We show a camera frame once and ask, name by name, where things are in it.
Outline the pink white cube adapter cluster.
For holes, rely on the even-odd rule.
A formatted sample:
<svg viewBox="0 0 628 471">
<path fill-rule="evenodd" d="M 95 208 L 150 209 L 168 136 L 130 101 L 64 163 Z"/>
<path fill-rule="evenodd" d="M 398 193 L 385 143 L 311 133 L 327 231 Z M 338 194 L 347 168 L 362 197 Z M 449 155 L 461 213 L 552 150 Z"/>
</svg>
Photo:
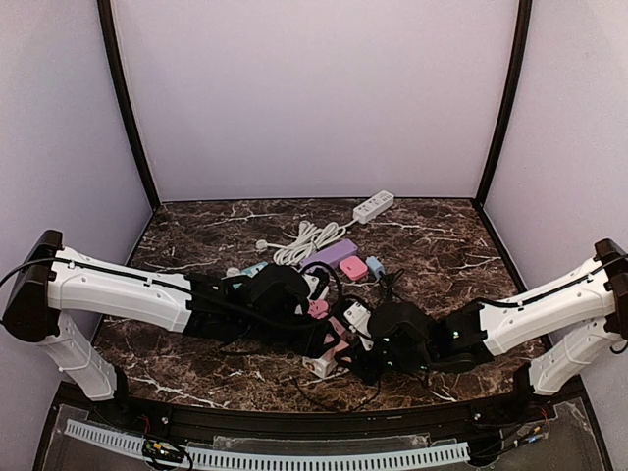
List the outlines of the pink white cube adapter cluster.
<svg viewBox="0 0 628 471">
<path fill-rule="evenodd" d="M 349 347 L 354 333 L 352 326 L 353 302 L 344 301 L 328 320 L 322 340 L 317 340 L 311 350 L 302 358 L 302 365 L 319 379 L 329 378 L 338 367 L 335 355 Z"/>
</svg>

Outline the light blue charger plug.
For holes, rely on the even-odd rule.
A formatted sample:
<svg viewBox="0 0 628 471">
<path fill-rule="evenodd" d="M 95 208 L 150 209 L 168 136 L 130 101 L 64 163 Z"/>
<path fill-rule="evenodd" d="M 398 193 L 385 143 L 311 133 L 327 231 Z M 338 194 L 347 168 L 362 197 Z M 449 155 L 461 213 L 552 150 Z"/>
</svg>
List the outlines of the light blue charger plug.
<svg viewBox="0 0 628 471">
<path fill-rule="evenodd" d="M 365 260 L 365 264 L 376 281 L 380 280 L 387 273 L 383 263 L 375 256 L 369 256 Z"/>
</svg>

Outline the pink charger plug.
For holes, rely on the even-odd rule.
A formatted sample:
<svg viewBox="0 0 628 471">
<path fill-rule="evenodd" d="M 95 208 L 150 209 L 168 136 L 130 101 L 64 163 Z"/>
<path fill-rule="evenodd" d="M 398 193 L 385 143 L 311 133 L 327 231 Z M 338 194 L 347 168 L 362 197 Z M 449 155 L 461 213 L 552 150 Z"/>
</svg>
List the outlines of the pink charger plug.
<svg viewBox="0 0 628 471">
<path fill-rule="evenodd" d="M 339 262 L 340 270 L 353 282 L 367 276 L 368 267 L 358 256 L 352 255 Z"/>
</svg>

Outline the purple power strip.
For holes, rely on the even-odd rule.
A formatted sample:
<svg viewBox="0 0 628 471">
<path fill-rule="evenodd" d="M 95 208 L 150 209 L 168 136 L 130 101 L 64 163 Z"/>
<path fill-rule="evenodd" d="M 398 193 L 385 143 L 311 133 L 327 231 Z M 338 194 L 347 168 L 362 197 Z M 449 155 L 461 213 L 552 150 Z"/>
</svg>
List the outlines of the purple power strip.
<svg viewBox="0 0 628 471">
<path fill-rule="evenodd" d="M 303 259 L 299 262 L 298 267 L 303 268 L 313 262 L 323 262 L 336 269 L 339 266 L 340 261 L 353 256 L 356 253 L 357 245 L 350 239 L 345 238 Z"/>
</svg>

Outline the white power strip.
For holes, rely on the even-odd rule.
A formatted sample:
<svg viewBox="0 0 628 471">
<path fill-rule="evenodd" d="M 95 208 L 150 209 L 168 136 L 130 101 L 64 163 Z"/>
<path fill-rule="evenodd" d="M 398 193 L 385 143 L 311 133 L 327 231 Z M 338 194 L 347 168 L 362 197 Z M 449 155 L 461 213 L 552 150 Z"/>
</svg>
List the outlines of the white power strip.
<svg viewBox="0 0 628 471">
<path fill-rule="evenodd" d="M 381 190 L 353 208 L 353 219 L 359 224 L 367 224 L 393 204 L 394 195 L 387 190 Z"/>
</svg>

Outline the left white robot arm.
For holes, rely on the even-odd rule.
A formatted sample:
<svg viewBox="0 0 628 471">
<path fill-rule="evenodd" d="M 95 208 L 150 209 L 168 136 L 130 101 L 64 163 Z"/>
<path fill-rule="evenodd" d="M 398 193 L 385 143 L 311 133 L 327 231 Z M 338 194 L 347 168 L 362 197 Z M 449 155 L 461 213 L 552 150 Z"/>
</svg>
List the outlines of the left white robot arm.
<svg viewBox="0 0 628 471">
<path fill-rule="evenodd" d="M 303 274 L 270 264 L 254 277 L 160 274 L 103 262 L 46 231 L 14 283 L 1 324 L 14 338 L 39 346 L 92 402 L 121 400 L 127 378 L 96 352 L 71 317 L 88 311 L 151 324 L 168 332 L 230 342 L 251 336 L 321 354 L 338 335 L 328 317 L 309 312 Z"/>
</svg>

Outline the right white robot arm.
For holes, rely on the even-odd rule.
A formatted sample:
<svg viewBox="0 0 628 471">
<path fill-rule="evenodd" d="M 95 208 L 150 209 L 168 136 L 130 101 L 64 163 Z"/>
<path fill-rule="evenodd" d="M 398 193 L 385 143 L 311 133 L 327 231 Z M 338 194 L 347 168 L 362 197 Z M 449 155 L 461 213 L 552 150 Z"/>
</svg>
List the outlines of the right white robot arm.
<svg viewBox="0 0 628 471">
<path fill-rule="evenodd" d="M 627 253 L 612 239 L 561 278 L 505 300 L 476 298 L 440 321 L 411 302 L 384 302 L 335 359 L 366 384 L 388 369 L 462 374 L 563 328 L 569 333 L 524 369 L 535 395 L 557 393 L 627 338 Z"/>
</svg>

